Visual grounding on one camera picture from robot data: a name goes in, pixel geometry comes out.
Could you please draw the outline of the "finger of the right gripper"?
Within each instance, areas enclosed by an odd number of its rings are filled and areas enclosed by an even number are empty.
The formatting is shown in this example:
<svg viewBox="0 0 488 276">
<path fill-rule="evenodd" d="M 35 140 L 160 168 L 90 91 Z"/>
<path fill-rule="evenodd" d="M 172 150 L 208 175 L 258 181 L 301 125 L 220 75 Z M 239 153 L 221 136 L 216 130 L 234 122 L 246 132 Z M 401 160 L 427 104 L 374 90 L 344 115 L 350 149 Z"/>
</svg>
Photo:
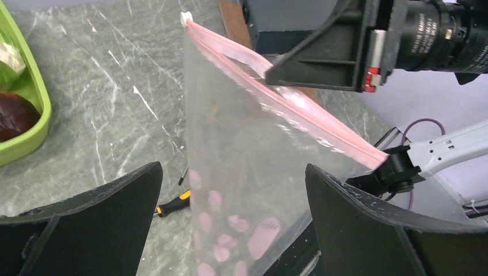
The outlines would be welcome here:
<svg viewBox="0 0 488 276">
<path fill-rule="evenodd" d="M 310 36 L 265 72 L 269 85 L 374 92 L 394 69 L 388 28 L 394 1 L 328 1 Z"/>
</svg>

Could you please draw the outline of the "clear zip top bag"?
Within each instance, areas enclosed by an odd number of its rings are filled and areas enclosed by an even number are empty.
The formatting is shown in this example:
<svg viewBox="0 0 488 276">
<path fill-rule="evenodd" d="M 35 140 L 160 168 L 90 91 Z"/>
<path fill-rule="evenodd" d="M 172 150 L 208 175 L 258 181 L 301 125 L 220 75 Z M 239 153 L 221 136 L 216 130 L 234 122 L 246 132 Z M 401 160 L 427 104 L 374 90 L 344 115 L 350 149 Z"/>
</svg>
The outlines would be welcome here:
<svg viewBox="0 0 488 276">
<path fill-rule="evenodd" d="M 387 155 L 298 89 L 268 86 L 271 64 L 193 21 L 185 31 L 191 275 L 310 275 L 320 256 L 305 170 L 345 180 Z"/>
</svg>

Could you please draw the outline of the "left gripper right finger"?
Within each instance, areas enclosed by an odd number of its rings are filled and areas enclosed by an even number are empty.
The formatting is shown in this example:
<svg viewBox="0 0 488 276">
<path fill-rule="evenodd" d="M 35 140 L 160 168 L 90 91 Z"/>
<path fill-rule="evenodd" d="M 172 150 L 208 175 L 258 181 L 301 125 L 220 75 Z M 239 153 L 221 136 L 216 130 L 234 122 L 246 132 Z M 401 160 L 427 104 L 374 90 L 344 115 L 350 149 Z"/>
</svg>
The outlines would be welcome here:
<svg viewBox="0 0 488 276">
<path fill-rule="evenodd" d="M 326 275 L 486 275 L 487 228 L 417 214 L 308 164 Z"/>
</svg>

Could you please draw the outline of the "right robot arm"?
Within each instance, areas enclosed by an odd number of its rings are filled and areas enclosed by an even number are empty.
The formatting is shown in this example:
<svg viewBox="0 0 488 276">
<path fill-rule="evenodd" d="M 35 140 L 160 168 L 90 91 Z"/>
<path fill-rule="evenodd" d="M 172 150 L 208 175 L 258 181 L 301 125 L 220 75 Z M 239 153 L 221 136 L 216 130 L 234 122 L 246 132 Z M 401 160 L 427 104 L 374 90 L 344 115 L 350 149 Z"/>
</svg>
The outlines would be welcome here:
<svg viewBox="0 0 488 276">
<path fill-rule="evenodd" d="M 452 72 L 465 85 L 487 73 L 486 1 L 326 1 L 324 24 L 265 73 L 269 85 L 373 93 L 395 69 Z M 487 122 L 386 150 L 348 183 L 406 193 L 439 171 L 487 154 Z"/>
</svg>

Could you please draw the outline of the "dark red onion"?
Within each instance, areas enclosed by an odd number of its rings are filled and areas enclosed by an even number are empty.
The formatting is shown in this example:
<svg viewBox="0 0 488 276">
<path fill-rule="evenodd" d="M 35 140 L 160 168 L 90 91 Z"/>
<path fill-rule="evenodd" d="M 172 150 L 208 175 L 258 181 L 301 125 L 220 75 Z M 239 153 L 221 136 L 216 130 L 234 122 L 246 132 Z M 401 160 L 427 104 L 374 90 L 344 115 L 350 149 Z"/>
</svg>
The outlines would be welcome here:
<svg viewBox="0 0 488 276">
<path fill-rule="evenodd" d="M 40 117 L 27 99 L 11 92 L 1 92 L 1 142 L 30 130 Z"/>
</svg>

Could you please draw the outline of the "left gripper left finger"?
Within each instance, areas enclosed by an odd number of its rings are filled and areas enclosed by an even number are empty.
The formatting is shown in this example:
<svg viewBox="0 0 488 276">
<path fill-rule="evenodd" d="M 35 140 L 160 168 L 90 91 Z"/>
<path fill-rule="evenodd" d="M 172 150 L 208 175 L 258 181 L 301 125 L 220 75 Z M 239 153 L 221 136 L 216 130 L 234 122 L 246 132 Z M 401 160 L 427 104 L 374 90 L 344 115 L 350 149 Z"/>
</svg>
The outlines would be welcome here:
<svg viewBox="0 0 488 276">
<path fill-rule="evenodd" d="M 1 217 L 2 275 L 135 275 L 162 186 L 159 162 Z"/>
</svg>

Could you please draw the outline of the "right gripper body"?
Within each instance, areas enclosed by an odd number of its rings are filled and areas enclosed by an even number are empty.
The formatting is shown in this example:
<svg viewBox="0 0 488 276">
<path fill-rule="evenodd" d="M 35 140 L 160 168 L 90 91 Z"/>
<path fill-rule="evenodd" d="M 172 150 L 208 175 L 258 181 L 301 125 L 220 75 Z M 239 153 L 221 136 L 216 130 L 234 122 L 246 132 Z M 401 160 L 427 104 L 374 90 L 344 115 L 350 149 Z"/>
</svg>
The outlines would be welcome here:
<svg viewBox="0 0 488 276">
<path fill-rule="evenodd" d="M 395 69 L 452 72 L 460 85 L 487 74 L 487 1 L 382 1 L 381 28 L 382 83 Z"/>
</svg>

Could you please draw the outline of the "green cabbage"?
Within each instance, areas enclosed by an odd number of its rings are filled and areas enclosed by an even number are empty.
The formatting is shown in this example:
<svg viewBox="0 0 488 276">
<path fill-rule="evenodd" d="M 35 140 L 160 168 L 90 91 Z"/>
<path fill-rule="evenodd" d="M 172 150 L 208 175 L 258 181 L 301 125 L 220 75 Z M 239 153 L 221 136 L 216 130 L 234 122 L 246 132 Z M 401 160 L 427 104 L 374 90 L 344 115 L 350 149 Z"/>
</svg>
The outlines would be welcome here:
<svg viewBox="0 0 488 276">
<path fill-rule="evenodd" d="M 1 31 L 1 90 L 9 90 L 25 69 L 21 52 L 10 37 Z"/>
</svg>

